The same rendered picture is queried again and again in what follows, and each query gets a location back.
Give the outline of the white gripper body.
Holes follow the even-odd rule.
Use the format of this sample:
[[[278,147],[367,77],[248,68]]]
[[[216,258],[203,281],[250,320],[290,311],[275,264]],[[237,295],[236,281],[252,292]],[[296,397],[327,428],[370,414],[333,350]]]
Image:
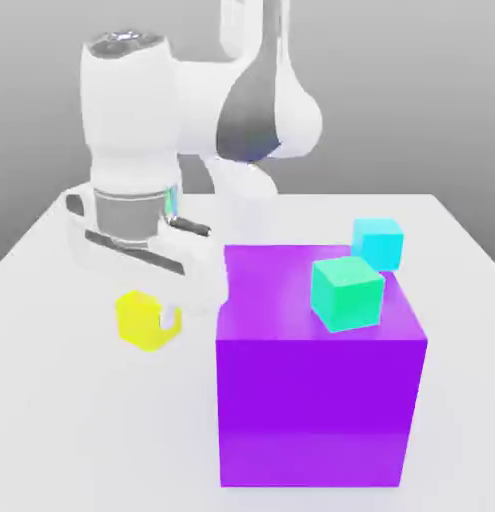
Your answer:
[[[142,291],[195,313],[227,301],[224,246],[212,237],[167,228],[145,247],[121,247],[89,222],[70,217],[68,243],[79,265],[121,292]]]

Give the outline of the small yellow cube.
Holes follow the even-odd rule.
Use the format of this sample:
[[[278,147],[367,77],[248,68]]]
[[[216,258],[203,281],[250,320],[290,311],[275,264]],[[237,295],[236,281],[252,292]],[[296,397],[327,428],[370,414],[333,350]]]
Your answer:
[[[116,300],[115,312],[121,339],[155,352],[182,330],[180,307],[164,307],[156,297],[133,290]]]

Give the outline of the small green cube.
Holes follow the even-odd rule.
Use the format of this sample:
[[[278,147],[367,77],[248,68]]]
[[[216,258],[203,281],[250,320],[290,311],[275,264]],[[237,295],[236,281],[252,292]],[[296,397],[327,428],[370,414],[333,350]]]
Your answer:
[[[358,256],[312,263],[310,305],[331,333],[380,323],[385,278]]]

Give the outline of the small cyan cube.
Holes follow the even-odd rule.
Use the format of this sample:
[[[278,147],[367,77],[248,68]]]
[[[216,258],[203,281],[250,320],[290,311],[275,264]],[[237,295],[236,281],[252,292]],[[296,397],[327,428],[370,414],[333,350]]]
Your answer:
[[[400,267],[404,233],[392,218],[358,218],[353,223],[351,255],[363,258],[376,271]]]

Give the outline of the large purple box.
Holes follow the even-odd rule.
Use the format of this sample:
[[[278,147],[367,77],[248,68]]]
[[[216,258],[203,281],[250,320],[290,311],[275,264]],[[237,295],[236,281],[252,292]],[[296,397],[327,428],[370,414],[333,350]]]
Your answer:
[[[310,306],[316,260],[345,245],[229,245],[217,321],[225,487],[396,487],[427,337],[385,274],[380,323],[330,333]]]

